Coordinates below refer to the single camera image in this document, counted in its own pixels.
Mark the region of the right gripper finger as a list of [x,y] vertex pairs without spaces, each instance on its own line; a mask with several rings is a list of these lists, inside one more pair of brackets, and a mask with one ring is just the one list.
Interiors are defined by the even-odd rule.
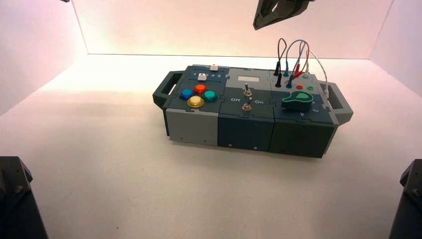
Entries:
[[264,28],[280,21],[278,0],[259,0],[253,27]]
[[308,8],[308,5],[311,2],[314,2],[314,1],[313,0],[279,0],[278,10],[279,10],[280,21],[300,15],[302,12],[304,12]]

